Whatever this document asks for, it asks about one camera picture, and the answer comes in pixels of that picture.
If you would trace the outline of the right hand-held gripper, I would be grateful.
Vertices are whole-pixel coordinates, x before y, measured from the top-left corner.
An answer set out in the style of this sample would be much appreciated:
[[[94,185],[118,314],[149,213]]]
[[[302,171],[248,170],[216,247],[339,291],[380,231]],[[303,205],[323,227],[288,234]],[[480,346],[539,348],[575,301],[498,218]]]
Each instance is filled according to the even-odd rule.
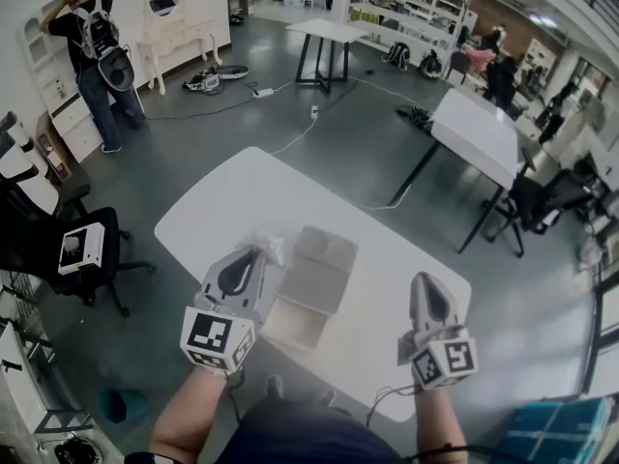
[[[427,272],[413,277],[409,317],[412,329],[398,339],[398,364],[411,367],[420,389],[454,385],[479,370],[476,341],[440,279]]]

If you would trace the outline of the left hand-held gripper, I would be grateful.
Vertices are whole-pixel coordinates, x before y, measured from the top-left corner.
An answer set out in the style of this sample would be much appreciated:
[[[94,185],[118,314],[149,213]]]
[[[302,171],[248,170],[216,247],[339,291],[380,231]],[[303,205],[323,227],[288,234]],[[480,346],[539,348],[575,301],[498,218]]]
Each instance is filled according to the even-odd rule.
[[[184,316],[181,349],[192,363],[216,373],[241,367],[268,315],[266,266],[264,250],[245,246],[209,268]]]

